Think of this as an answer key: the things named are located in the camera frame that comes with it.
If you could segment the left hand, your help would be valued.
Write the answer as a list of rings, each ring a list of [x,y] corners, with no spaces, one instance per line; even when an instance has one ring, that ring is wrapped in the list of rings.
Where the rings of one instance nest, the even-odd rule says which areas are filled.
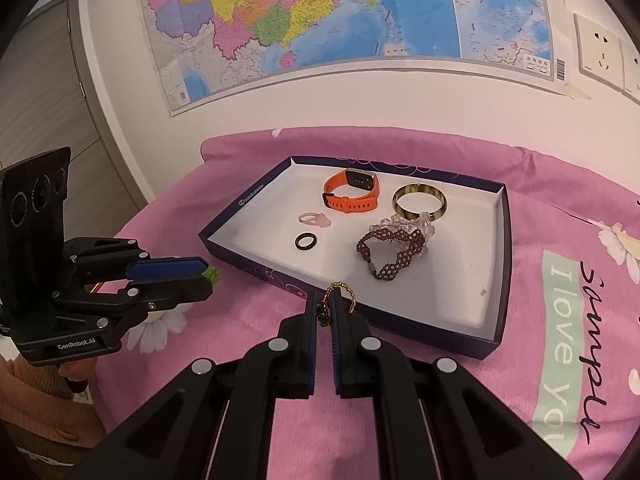
[[[97,362],[97,358],[66,362],[58,367],[58,372],[72,393],[82,393],[87,389],[89,380],[93,378]]]

